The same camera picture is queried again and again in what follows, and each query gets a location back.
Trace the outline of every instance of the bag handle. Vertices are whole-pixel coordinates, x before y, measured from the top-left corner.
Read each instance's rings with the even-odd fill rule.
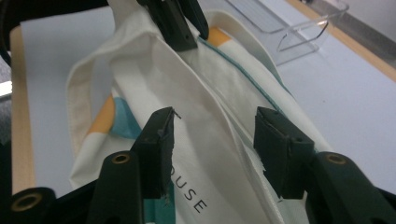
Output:
[[[143,7],[133,8],[133,6],[131,6],[131,8],[133,9],[133,13],[130,15],[131,17],[128,17],[126,12],[124,14],[115,15],[116,24],[119,26],[117,31],[127,32],[127,34],[117,35],[117,38],[109,39],[95,52],[75,64],[67,79],[67,116],[70,138],[75,156],[77,156],[85,135],[92,124],[91,84],[92,71],[96,59],[120,50],[122,46],[141,35],[161,35],[158,27],[154,24]],[[118,19],[138,20],[134,24],[138,23],[141,28],[134,29],[134,27],[129,27],[126,23],[118,21]]]
[[[235,17],[222,10],[210,10],[205,12],[209,26],[219,27],[236,39],[244,48],[259,60],[282,83],[276,65],[269,56],[268,51],[260,41]]]

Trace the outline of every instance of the table surface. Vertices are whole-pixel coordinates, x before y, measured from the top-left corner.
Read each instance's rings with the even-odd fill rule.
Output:
[[[292,6],[294,6],[301,12],[303,12],[305,14],[305,16],[307,16],[308,18],[316,17],[315,12],[313,12],[312,10],[310,10],[309,8],[307,8],[306,6],[301,4],[299,1],[288,0],[288,2]],[[12,102],[13,102],[13,104],[12,104],[12,154],[13,154],[13,160],[12,160],[12,170],[13,170],[13,192],[16,193],[20,190],[36,186],[35,170],[37,168],[35,165],[35,156],[34,156],[35,153],[34,153],[33,147],[32,147],[33,143],[32,143],[31,119],[30,119],[31,115],[29,113],[30,108],[29,108],[29,102],[28,102],[28,88],[26,85],[26,66],[25,66],[25,57],[24,57],[25,50],[24,50],[24,45],[23,45],[24,42],[23,42],[21,27],[14,29],[10,35],[11,35],[10,39],[11,39],[11,51],[12,51],[12,82],[13,82],[13,93],[12,93]],[[371,64],[373,66],[373,69],[370,71],[374,71],[375,70],[374,67],[376,69],[378,69],[379,71],[381,71],[379,73],[379,74],[381,74],[381,77],[376,77],[376,78],[381,79],[381,81],[384,83],[388,83],[387,80],[390,80],[390,79],[393,81],[396,81],[395,69],[392,68],[391,66],[387,65],[383,61],[381,61],[378,57],[376,57],[369,50],[367,50],[366,48],[364,48],[363,46],[358,44],[356,41],[351,39],[349,36],[345,35],[343,32],[341,32],[337,29],[335,29],[332,32],[332,36],[335,38],[332,38],[332,40],[327,41],[326,46],[329,46],[331,43],[335,43],[334,41],[336,41],[336,39],[338,39],[343,44],[345,44],[350,49],[352,49],[354,52],[359,54],[367,63]],[[310,64],[310,62],[312,62],[312,61],[309,61],[310,60],[309,57],[304,58],[305,62],[313,67],[313,69],[312,69],[313,72],[318,71],[320,68],[315,67],[314,64]],[[332,55],[327,55],[327,52],[324,51],[324,52],[321,52],[321,57],[324,57],[324,58],[329,57],[330,58],[330,57],[332,57]],[[311,118],[313,117],[314,123],[315,123],[315,121],[320,122],[321,118],[317,118],[318,114],[316,114],[316,112],[315,113],[312,112],[312,110],[311,110],[312,108],[310,108],[310,106],[312,105],[312,102],[307,102],[307,100],[306,100],[306,99],[311,99],[310,96],[308,96],[309,93],[303,92],[304,88],[301,88],[302,84],[296,79],[303,77],[303,78],[305,78],[304,80],[312,80],[311,83],[305,83],[305,85],[307,85],[307,86],[310,84],[317,85],[318,83],[315,83],[315,81],[321,82],[323,80],[329,81],[330,85],[332,85],[332,84],[333,85],[342,85],[342,83],[331,83],[330,80],[326,79],[326,78],[315,79],[312,77],[308,77],[309,74],[297,74],[300,77],[293,76],[293,75],[291,75],[292,74],[291,71],[295,68],[295,66],[297,66],[296,65],[297,63],[300,63],[300,62],[295,61],[295,62],[290,62],[285,65],[282,65],[279,67],[279,71],[281,73],[281,76],[285,75],[285,76],[282,76],[284,78],[284,81],[290,88],[293,95],[296,97],[296,100],[302,105],[302,108],[305,110],[305,112],[307,112],[307,114],[309,116],[311,116]],[[370,85],[370,83],[359,83],[359,81],[357,81],[357,82],[358,82],[358,84],[362,85],[361,88],[367,87],[368,89],[370,89],[368,86],[365,86],[365,85]],[[327,84],[319,83],[319,85],[317,85],[317,88],[316,88],[317,92],[320,92],[320,90],[318,89],[320,87],[320,85],[327,85]],[[337,98],[337,97],[338,97],[338,100],[340,100],[342,97],[345,97],[345,96],[339,95],[336,92],[334,94],[332,94],[332,99]],[[318,104],[321,104],[321,103],[324,104],[325,103],[324,101],[326,101],[326,100],[328,100],[330,102],[332,99],[321,99],[323,102],[318,102]],[[380,107],[381,105],[374,104],[373,106],[368,106],[368,108],[372,109],[373,113],[375,113],[376,106]],[[333,119],[332,115],[329,115],[329,114],[324,114],[323,116],[328,116],[329,119]],[[329,130],[326,130],[325,128],[324,128],[324,132],[330,133],[330,135],[336,134],[336,133],[333,133],[334,131],[329,131]],[[336,141],[334,141],[334,143],[332,143],[332,141],[331,141],[331,144],[333,146],[337,145]],[[355,158],[353,157],[353,155],[354,155],[353,153],[352,153],[352,156],[350,156],[350,155],[348,155],[348,156],[355,160]],[[389,177],[389,179],[390,179],[390,182],[389,182],[390,184],[394,184],[394,182],[396,183],[396,177],[394,175],[391,175]],[[396,185],[389,185],[388,188],[385,188],[385,189],[388,191],[392,191],[393,193],[396,193]]]

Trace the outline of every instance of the teal stripe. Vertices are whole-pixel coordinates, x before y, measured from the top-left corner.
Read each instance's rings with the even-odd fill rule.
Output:
[[[128,103],[120,97],[115,97],[114,105],[116,107],[116,114],[110,133],[124,138],[136,139],[142,132],[142,129],[137,123]]]
[[[284,116],[285,113],[282,111],[282,109],[276,104],[276,102],[274,101],[273,98],[271,98],[270,95],[268,95],[268,93],[259,85],[259,83],[256,82],[256,80],[254,80],[254,78],[248,73],[247,70],[245,70],[244,67],[242,67],[239,63],[237,63],[236,61],[234,61],[232,58],[230,58],[228,55],[226,55],[224,52],[222,52],[221,50],[219,50],[218,48],[212,46],[211,44],[209,44],[207,41],[203,40],[201,37],[198,37],[198,40],[203,43],[204,45],[206,45],[208,48],[212,49],[213,51],[215,51],[218,55],[220,55],[222,58],[224,58],[226,61],[228,61],[229,63],[231,63],[235,68],[237,68],[249,81],[250,83],[256,87],[256,89],[262,94],[263,97],[265,97],[265,99],[268,100],[268,102],[274,107],[275,110],[279,111],[279,113],[283,114]]]
[[[169,193],[161,199],[145,199],[145,221],[155,224],[176,224],[175,192],[173,183]]]

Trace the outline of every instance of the metal screw hole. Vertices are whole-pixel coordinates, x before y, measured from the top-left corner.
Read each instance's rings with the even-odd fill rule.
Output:
[[[39,193],[30,193],[23,195],[11,205],[11,210],[14,212],[26,211],[35,207],[38,203],[41,202],[42,199],[43,197]]]
[[[330,161],[335,164],[344,165],[347,163],[346,159],[336,154],[329,154],[326,156],[327,161]]]
[[[113,159],[111,161],[114,164],[122,164],[122,163],[129,161],[129,159],[131,159],[131,157],[128,154],[120,154],[120,155],[113,157]]]

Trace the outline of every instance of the canvas bag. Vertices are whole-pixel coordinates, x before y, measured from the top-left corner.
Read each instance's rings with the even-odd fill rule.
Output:
[[[177,54],[135,1],[109,4],[116,33],[74,66],[67,83],[73,186],[94,180],[106,155],[128,150],[150,114],[171,105],[182,117],[175,120],[176,223],[306,223],[304,204],[279,203],[262,175],[252,149],[257,106],[286,115],[318,150],[331,148],[284,89],[259,42],[226,13],[208,12],[210,26],[246,49],[231,39],[215,47],[197,37],[197,49]],[[92,125],[97,62],[108,62],[114,83],[96,117],[102,122]]]

